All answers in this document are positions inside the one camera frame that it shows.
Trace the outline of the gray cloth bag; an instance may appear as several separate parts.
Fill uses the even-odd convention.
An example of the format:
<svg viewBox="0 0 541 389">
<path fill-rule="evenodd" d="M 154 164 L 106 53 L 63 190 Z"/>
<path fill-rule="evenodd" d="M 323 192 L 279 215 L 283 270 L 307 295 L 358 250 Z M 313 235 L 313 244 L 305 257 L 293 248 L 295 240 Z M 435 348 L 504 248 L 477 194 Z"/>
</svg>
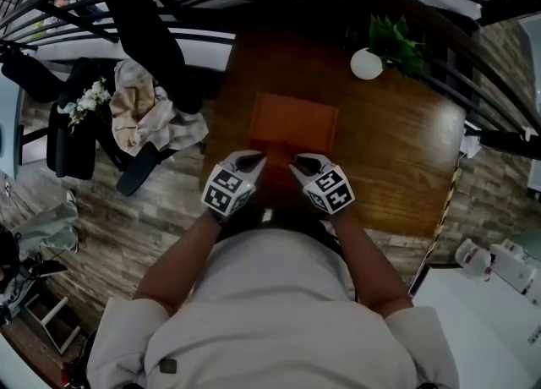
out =
<svg viewBox="0 0 541 389">
<path fill-rule="evenodd" d="M 41 248 L 77 252 L 79 233 L 77 206 L 64 202 L 48 211 L 42 211 L 12 230 L 19 246 L 21 261 L 33 257 Z"/>
</svg>

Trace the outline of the white floor box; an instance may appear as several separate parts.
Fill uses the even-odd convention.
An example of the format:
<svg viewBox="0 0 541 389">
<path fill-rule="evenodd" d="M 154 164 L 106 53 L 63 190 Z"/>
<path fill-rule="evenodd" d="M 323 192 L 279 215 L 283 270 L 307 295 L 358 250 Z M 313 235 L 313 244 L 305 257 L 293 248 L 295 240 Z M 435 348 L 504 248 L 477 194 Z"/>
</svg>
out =
<svg viewBox="0 0 541 389">
<path fill-rule="evenodd" d="M 468 159 L 475 157 L 481 150 L 478 131 L 480 131 L 478 126 L 467 120 L 464 122 L 464 131 L 459 151 Z"/>
</svg>

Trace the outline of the white vase with green plant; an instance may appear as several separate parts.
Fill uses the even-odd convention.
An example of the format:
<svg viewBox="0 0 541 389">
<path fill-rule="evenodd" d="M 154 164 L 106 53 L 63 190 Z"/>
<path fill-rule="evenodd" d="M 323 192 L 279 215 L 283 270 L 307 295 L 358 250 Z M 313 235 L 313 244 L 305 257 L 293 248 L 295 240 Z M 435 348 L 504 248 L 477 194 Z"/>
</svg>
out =
<svg viewBox="0 0 541 389">
<path fill-rule="evenodd" d="M 412 40 L 406 19 L 396 22 L 389 17 L 371 16 L 369 45 L 357 50 L 351 57 L 350 69 L 359 79 L 378 78 L 385 68 L 412 76 L 422 68 L 420 43 Z"/>
</svg>

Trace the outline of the person's left forearm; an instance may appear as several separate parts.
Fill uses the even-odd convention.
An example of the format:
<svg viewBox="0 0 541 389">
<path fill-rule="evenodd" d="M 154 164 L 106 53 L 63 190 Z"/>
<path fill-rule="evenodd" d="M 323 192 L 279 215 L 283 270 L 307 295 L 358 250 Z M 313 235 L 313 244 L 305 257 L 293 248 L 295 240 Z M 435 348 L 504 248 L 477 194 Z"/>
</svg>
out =
<svg viewBox="0 0 541 389">
<path fill-rule="evenodd" d="M 220 231 L 221 224 L 205 211 L 147 270 L 134 298 L 152 300 L 174 315 L 205 269 Z"/>
</svg>

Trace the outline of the white plastic container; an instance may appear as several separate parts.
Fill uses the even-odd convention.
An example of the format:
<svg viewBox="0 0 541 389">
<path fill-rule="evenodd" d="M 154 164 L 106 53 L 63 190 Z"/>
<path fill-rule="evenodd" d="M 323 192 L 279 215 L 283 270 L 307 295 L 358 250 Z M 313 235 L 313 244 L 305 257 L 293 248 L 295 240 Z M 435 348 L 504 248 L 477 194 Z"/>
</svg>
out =
<svg viewBox="0 0 541 389">
<path fill-rule="evenodd" d="M 541 263 L 528 259 L 523 247 L 509 239 L 491 244 L 492 270 L 532 304 L 541 307 Z"/>
</svg>

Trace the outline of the white bag with red label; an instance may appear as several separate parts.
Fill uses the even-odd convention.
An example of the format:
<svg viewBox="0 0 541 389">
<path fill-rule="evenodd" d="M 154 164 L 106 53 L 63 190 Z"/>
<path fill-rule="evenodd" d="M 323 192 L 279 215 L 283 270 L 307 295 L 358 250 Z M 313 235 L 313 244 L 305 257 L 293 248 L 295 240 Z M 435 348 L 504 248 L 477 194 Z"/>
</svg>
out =
<svg viewBox="0 0 541 389">
<path fill-rule="evenodd" d="M 456 249 L 455 261 L 471 279 L 487 282 L 491 277 L 493 255 L 470 238 L 466 238 Z"/>
</svg>

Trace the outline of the white flower bouquet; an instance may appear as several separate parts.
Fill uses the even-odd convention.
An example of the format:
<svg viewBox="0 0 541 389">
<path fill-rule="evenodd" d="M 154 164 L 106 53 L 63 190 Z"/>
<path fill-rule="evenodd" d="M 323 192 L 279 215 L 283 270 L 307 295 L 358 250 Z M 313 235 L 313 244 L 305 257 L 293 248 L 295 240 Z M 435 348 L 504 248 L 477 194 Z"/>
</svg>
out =
<svg viewBox="0 0 541 389">
<path fill-rule="evenodd" d="M 92 86 L 76 100 L 70 101 L 63 108 L 63 111 L 69 115 L 69 126 L 73 127 L 83 122 L 90 112 L 98 115 L 101 110 L 112 98 L 112 95 L 106 88 L 107 80 L 100 77 Z"/>
</svg>

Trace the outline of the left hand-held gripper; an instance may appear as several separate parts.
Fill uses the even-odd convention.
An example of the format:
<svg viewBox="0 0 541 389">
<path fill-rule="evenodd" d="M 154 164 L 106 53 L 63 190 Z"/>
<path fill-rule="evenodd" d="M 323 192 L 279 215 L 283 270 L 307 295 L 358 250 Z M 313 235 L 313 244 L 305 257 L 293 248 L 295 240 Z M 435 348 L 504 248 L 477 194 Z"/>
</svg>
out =
<svg viewBox="0 0 541 389">
<path fill-rule="evenodd" d="M 212 169 L 201 203 L 220 220 L 244 207 L 267 162 L 263 151 L 234 151 Z"/>
</svg>

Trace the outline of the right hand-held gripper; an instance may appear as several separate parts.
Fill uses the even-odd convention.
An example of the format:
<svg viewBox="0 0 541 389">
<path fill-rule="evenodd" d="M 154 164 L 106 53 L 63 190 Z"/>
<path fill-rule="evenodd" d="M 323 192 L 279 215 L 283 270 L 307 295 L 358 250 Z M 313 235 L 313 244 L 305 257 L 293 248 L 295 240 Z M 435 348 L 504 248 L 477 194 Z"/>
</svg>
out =
<svg viewBox="0 0 541 389">
<path fill-rule="evenodd" d="M 288 167 L 311 203 L 326 214 L 333 215 L 353 203 L 354 193 L 346 175 L 326 156 L 298 154 Z"/>
</svg>

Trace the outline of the dark curved metal railing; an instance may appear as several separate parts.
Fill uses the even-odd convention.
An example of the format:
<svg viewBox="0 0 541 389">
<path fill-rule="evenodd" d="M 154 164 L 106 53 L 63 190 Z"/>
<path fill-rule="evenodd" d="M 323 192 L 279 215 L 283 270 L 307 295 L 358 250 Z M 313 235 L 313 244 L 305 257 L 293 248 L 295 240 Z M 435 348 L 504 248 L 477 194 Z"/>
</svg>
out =
<svg viewBox="0 0 541 389">
<path fill-rule="evenodd" d="M 495 58 L 473 38 L 478 25 L 541 10 L 541 0 L 154 0 L 177 41 L 182 29 L 235 32 L 269 25 L 311 33 L 337 45 L 369 40 L 371 16 L 406 19 L 420 43 L 422 68 L 412 77 L 428 83 L 476 119 L 486 146 L 519 156 L 541 156 L 541 114 L 500 76 Z M 22 17 L 38 11 L 72 25 L 79 38 L 121 43 L 104 0 L 25 0 L 0 17 L 0 50 L 39 46 Z"/>
</svg>

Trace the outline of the yellow black floor tape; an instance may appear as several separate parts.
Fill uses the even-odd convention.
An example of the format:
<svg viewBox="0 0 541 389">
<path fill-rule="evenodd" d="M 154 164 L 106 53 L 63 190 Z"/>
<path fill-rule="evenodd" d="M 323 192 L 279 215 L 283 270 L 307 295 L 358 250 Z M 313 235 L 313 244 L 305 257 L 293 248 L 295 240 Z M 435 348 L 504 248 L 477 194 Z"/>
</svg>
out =
<svg viewBox="0 0 541 389">
<path fill-rule="evenodd" d="M 445 204 L 444 204 L 444 207 L 443 207 L 443 211 L 441 213 L 441 217 L 440 217 L 440 220 L 439 220 L 439 222 L 437 224 L 437 227 L 434 230 L 434 236 L 433 236 L 432 242 L 431 242 L 431 244 L 429 246 L 427 255 L 431 255 L 434 252 L 434 249 L 436 247 L 439 236 L 441 235 L 441 232 L 443 230 L 445 219 L 447 218 L 449 208 L 450 208 L 450 205 L 451 205 L 451 199 L 452 199 L 452 197 L 454 195 L 454 191 L 455 191 L 455 187 L 456 187 L 456 181 L 457 181 L 458 175 L 459 175 L 459 168 L 460 168 L 460 160 L 461 159 L 462 158 L 459 157 L 458 160 L 457 160 L 456 167 L 455 167 L 453 176 L 451 178 L 451 186 L 450 186 L 449 192 L 448 192 L 448 194 L 447 194 L 447 196 L 445 198 Z"/>
</svg>

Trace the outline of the black high-back office chair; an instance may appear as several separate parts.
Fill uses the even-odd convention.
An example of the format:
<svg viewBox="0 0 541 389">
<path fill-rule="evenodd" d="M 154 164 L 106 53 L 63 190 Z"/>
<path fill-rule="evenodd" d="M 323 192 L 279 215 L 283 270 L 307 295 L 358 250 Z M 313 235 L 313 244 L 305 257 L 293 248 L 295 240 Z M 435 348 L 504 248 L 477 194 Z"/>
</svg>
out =
<svg viewBox="0 0 541 389">
<path fill-rule="evenodd" d="M 187 69 L 180 46 L 158 15 L 154 0 L 104 2 L 128 59 L 133 59 L 151 74 L 180 112 L 201 113 L 201 94 Z M 117 182 L 118 191 L 125 196 L 132 195 L 158 164 L 178 152 L 172 149 L 159 151 L 150 142 L 136 156 L 119 150 L 127 156 L 123 174 Z"/>
<path fill-rule="evenodd" d="M 14 52 L 4 61 L 2 73 L 34 101 L 52 105 L 45 128 L 25 134 L 24 127 L 19 126 L 18 154 L 23 154 L 25 145 L 45 137 L 46 165 L 57 177 L 92 178 L 97 134 L 104 123 L 108 102 L 100 115 L 90 112 L 82 123 L 73 127 L 69 126 L 69 115 L 63 108 L 68 102 L 76 101 L 100 77 L 105 78 L 102 66 L 95 60 L 79 58 L 69 77 L 62 81 L 37 59 Z"/>
</svg>

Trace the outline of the orange-brown box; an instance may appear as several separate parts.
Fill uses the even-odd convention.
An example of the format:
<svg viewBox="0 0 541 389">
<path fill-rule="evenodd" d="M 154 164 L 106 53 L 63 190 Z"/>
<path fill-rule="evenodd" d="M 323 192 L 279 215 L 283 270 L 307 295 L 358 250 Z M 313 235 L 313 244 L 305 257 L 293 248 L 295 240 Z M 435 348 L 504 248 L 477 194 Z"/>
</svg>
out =
<svg viewBox="0 0 541 389">
<path fill-rule="evenodd" d="M 254 104 L 249 146 L 265 152 L 270 163 L 285 167 L 282 142 L 296 154 L 328 155 L 333 147 L 339 110 L 313 101 L 260 92 Z"/>
</svg>

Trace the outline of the beige crumpled cloth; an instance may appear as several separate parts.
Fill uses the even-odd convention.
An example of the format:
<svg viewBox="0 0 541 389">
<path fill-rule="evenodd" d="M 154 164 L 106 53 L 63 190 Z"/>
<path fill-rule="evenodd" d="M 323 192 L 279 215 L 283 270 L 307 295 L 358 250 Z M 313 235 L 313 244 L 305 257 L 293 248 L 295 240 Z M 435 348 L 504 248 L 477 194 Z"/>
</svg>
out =
<svg viewBox="0 0 541 389">
<path fill-rule="evenodd" d="M 209 130 L 201 113 L 180 112 L 145 68 L 133 59 L 115 66 L 109 103 L 119 148 L 136 156 L 150 142 L 157 150 L 180 151 L 202 141 Z"/>
</svg>

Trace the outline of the person's white shirt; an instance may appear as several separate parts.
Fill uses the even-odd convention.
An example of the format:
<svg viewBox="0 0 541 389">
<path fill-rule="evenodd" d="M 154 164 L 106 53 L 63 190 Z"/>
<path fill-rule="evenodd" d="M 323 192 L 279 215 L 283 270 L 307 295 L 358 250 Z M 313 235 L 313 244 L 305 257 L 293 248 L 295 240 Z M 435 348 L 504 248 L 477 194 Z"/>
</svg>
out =
<svg viewBox="0 0 541 389">
<path fill-rule="evenodd" d="M 355 303 L 333 251 L 262 229 L 221 241 L 188 302 L 110 299 L 91 389 L 459 389 L 436 311 Z"/>
</svg>

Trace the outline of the person's right forearm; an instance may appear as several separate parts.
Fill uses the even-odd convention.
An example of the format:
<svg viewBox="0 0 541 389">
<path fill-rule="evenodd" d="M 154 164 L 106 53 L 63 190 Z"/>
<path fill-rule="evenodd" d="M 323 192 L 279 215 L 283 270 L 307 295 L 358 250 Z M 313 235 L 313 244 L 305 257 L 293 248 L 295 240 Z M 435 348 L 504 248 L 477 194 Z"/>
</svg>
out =
<svg viewBox="0 0 541 389">
<path fill-rule="evenodd" d="M 412 308 L 407 286 L 347 209 L 329 217 L 361 304 L 386 318 Z"/>
</svg>

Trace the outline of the light wooden stool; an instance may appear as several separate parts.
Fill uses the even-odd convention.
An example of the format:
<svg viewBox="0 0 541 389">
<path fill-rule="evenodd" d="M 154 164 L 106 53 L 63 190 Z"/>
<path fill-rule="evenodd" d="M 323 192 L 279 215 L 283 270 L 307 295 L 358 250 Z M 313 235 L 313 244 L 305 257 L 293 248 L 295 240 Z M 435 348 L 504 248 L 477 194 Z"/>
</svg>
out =
<svg viewBox="0 0 541 389">
<path fill-rule="evenodd" d="M 25 302 L 22 320 L 59 356 L 64 356 L 81 330 L 68 296 L 59 298 L 48 291 L 35 293 Z"/>
</svg>

